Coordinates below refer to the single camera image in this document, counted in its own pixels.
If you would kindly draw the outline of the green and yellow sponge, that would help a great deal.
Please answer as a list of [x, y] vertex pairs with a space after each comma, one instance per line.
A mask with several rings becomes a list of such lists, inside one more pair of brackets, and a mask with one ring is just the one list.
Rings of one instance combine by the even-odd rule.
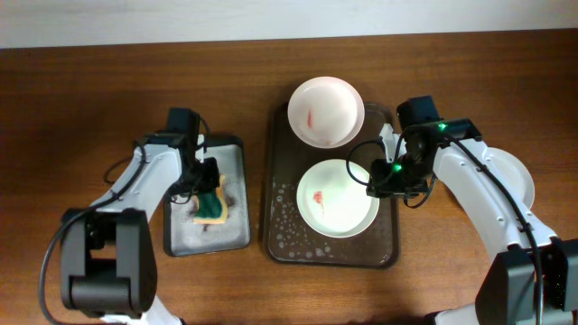
[[196, 210], [192, 215], [194, 224], [220, 225], [228, 219], [228, 205], [225, 200], [224, 183], [226, 177], [219, 176], [219, 185], [210, 192], [193, 197]]

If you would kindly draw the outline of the cream plate with red stain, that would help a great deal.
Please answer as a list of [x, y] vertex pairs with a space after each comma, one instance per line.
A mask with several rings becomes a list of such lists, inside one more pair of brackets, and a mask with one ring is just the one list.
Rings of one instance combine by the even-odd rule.
[[366, 194], [368, 172], [354, 162], [330, 159], [311, 167], [300, 179], [296, 203], [304, 222], [319, 234], [354, 237], [375, 220], [379, 199]]

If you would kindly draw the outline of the grey-white plate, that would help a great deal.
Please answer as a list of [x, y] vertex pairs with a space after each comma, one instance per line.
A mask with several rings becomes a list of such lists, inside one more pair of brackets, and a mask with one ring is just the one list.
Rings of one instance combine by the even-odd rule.
[[488, 148], [489, 158], [512, 187], [514, 192], [531, 209], [535, 201], [535, 184], [527, 167], [513, 154], [499, 148]]

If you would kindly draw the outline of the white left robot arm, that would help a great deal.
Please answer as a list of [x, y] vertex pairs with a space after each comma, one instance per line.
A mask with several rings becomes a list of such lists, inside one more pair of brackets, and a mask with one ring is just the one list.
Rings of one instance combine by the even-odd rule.
[[164, 200], [216, 188], [207, 137], [162, 132], [136, 143], [131, 162], [101, 198], [69, 209], [52, 241], [61, 249], [61, 299], [69, 310], [115, 324], [181, 324], [157, 296], [149, 221]]

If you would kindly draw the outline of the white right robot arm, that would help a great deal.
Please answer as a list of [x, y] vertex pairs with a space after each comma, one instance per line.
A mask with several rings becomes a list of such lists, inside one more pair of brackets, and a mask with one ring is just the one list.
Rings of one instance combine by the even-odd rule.
[[385, 159], [370, 168], [367, 193], [403, 199], [442, 182], [478, 231], [490, 269], [471, 304], [428, 315], [432, 324], [575, 324], [577, 242], [561, 239], [516, 192], [468, 119], [384, 125]]

